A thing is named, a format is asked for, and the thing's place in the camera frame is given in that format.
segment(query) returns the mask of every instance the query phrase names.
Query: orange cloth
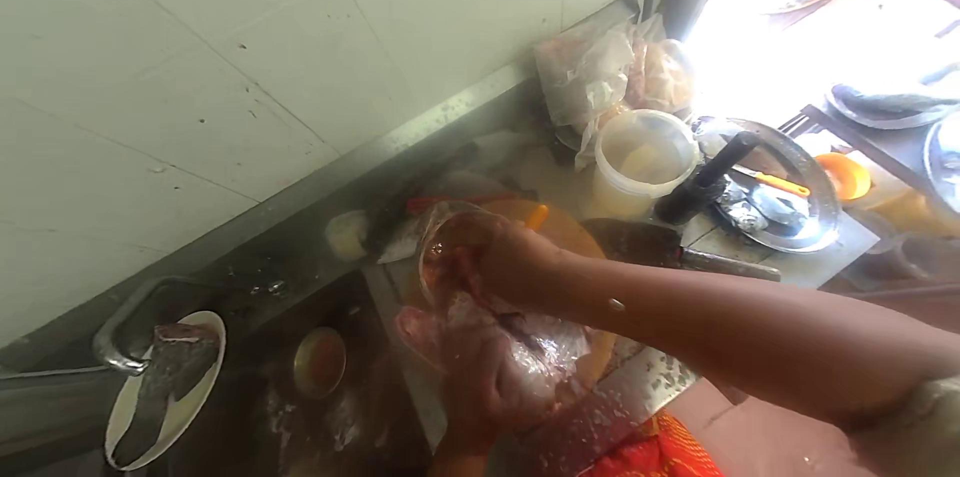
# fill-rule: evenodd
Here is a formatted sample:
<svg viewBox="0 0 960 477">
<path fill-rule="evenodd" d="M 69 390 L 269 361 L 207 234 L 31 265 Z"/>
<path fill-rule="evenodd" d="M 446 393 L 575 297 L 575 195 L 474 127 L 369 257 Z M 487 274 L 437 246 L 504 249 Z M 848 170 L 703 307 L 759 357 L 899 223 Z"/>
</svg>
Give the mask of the orange cloth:
<svg viewBox="0 0 960 477">
<path fill-rule="evenodd" d="M 676 417 L 660 410 L 582 477 L 723 477 Z"/>
</svg>

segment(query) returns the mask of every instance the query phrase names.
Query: cleaver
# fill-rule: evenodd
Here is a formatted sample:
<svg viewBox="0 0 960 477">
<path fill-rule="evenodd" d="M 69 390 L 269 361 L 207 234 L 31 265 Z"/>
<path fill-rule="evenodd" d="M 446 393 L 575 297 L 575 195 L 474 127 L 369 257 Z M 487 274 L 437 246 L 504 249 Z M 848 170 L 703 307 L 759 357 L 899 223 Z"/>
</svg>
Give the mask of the cleaver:
<svg viewBox="0 0 960 477">
<path fill-rule="evenodd" d="M 773 282 L 781 280 L 780 271 L 773 267 L 680 246 L 680 234 L 668 227 L 615 218 L 591 218 L 581 222 L 581 225 L 609 260 L 668 269 L 747 276 Z"/>
</svg>

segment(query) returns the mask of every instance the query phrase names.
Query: wet surface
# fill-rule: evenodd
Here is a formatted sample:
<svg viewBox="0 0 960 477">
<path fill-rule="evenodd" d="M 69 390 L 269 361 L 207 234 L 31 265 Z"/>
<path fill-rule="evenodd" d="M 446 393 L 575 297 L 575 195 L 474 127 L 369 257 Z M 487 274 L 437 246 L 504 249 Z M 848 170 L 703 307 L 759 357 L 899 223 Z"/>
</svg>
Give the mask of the wet surface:
<svg viewBox="0 0 960 477">
<path fill-rule="evenodd" d="M 292 365 L 322 325 L 342 336 L 346 369 L 317 400 L 296 390 Z M 363 276 L 343 276 L 237 347 L 228 341 L 210 399 L 164 459 L 156 474 L 177 477 L 426 474 L 430 450 Z"/>
</svg>

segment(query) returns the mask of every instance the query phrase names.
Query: plastic bag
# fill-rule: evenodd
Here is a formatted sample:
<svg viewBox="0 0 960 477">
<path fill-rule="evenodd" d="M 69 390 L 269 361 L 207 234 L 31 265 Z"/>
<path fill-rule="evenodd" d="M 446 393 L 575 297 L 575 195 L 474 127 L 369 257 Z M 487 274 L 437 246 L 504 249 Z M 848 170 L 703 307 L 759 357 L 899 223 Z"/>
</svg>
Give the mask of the plastic bag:
<svg viewBox="0 0 960 477">
<path fill-rule="evenodd" d="M 630 29 L 630 51 L 632 59 L 627 68 L 623 99 L 610 103 L 602 112 L 590 114 L 586 124 L 578 127 L 582 134 L 580 151 L 574 162 L 578 172 L 594 162 L 596 134 L 612 117 L 632 109 L 675 114 L 690 107 L 693 99 L 692 67 L 684 54 L 683 45 L 666 38 L 663 16 L 654 14 Z"/>
<path fill-rule="evenodd" d="M 633 109 L 677 113 L 693 100 L 693 72 L 683 45 L 666 38 L 664 20 L 655 14 L 633 33 L 633 62 L 624 101 Z"/>
<path fill-rule="evenodd" d="M 583 130 L 593 118 L 623 100 L 634 60 L 635 26 L 592 17 L 534 47 L 536 71 L 550 121 Z"/>
<path fill-rule="evenodd" d="M 509 358 L 498 388 L 520 421 L 541 421 L 558 407 L 558 390 L 573 380 L 577 360 L 591 352 L 589 330 L 549 315 L 518 310 L 495 295 L 478 299 L 472 294 L 478 282 L 465 282 L 464 278 L 471 277 L 459 272 L 454 276 L 459 280 L 450 284 L 451 273 L 444 270 L 458 271 L 455 264 L 463 245 L 450 233 L 442 233 L 443 228 L 456 217 L 494 214 L 462 202 L 441 202 L 425 216 L 426 232 L 417 257 L 422 292 L 433 310 L 404 307 L 394 319 L 401 339 L 441 372 L 446 368 L 442 348 L 451 338 L 469 333 L 505 339 Z M 477 234 L 458 237 L 467 247 L 483 239 Z M 574 386 L 564 394 L 576 391 Z"/>
</svg>

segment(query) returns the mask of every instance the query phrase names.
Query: knife handle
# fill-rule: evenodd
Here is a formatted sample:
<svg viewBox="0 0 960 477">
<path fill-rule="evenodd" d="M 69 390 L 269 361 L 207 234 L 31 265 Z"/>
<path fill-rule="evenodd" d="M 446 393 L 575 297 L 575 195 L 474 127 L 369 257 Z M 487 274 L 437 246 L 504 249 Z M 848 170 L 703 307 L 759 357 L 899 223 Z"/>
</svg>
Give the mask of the knife handle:
<svg viewBox="0 0 960 477">
<path fill-rule="evenodd" d="M 795 196 L 799 196 L 801 198 L 810 197 L 810 188 L 800 186 L 797 183 L 790 182 L 786 179 L 774 177 L 773 175 L 768 175 L 766 173 L 760 173 L 759 171 L 753 176 L 753 178 L 763 184 L 770 185 L 775 189 L 779 189 L 784 192 L 789 192 Z"/>
<path fill-rule="evenodd" d="M 701 252 L 700 250 L 691 250 L 684 248 L 679 257 L 679 264 L 683 269 L 690 271 L 706 271 L 708 273 L 719 273 L 721 275 L 746 276 L 748 278 L 759 278 L 760 280 L 770 280 L 772 282 L 781 281 L 779 269 L 772 266 L 756 264 L 735 260 L 711 254 L 710 252 Z"/>
</svg>

